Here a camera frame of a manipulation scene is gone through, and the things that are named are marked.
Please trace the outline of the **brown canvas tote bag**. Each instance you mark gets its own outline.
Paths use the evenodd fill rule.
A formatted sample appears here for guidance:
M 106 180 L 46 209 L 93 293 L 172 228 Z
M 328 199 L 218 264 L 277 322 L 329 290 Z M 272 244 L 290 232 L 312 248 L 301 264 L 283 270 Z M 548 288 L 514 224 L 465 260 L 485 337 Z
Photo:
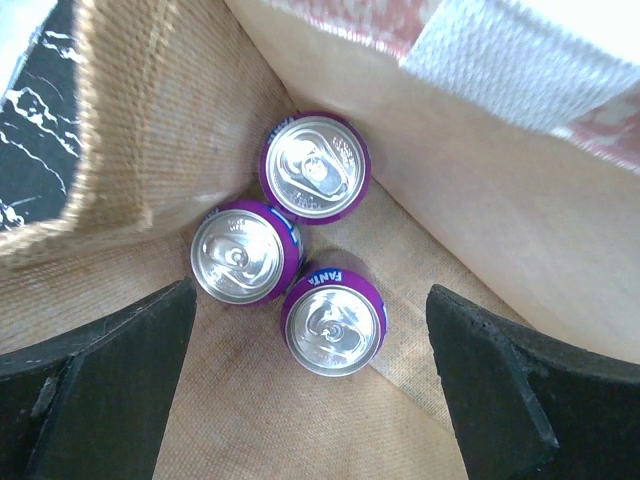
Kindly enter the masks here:
M 442 1 L 5 1 L 1 357 L 194 282 L 196 314 L 150 479 L 471 479 L 426 323 L 441 285 L 639 367 L 639 160 L 530 133 L 424 80 L 456 38 Z M 205 212 L 257 192 L 268 132 L 304 108 L 351 121 L 374 179 L 316 229 L 361 257 L 390 314 L 378 357 L 325 379 L 278 303 L 200 288 Z

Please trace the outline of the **purple Fanta can back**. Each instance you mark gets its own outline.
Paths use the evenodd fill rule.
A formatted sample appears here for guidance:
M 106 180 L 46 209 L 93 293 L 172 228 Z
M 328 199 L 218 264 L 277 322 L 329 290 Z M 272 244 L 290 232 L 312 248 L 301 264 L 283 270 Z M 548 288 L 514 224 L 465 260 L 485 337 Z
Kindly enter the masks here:
M 356 255 L 326 249 L 287 294 L 281 332 L 294 359 L 324 377 L 359 371 L 379 352 L 389 317 L 370 269 Z

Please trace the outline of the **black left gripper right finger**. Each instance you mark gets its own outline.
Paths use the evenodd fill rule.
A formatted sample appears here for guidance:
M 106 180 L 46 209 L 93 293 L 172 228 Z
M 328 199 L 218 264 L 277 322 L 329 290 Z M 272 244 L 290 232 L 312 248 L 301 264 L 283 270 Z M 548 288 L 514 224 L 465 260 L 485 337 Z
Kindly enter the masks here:
M 426 323 L 471 479 L 636 479 L 639 367 L 435 285 Z

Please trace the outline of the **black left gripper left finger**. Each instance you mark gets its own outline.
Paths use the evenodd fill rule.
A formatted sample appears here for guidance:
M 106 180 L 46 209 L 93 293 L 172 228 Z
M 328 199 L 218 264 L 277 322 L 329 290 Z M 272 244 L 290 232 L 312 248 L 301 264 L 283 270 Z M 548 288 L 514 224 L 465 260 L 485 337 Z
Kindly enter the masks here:
M 196 298 L 185 278 L 2 355 L 2 478 L 152 478 Z

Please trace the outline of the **purple fanta can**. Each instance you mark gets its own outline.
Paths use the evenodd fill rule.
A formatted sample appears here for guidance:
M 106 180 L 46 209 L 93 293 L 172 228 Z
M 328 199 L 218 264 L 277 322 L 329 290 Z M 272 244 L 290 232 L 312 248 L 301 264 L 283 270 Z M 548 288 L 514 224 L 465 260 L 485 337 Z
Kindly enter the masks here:
M 372 165 L 364 137 L 347 120 L 306 111 L 280 121 L 259 160 L 264 195 L 295 222 L 325 225 L 353 212 L 369 190 Z
M 356 255 L 326 249 L 287 294 L 281 332 L 294 359 L 324 377 L 359 371 L 379 352 L 389 317 L 370 269 Z
M 267 303 L 294 282 L 309 241 L 302 229 L 257 200 L 216 207 L 202 220 L 191 245 L 200 286 L 232 305 Z

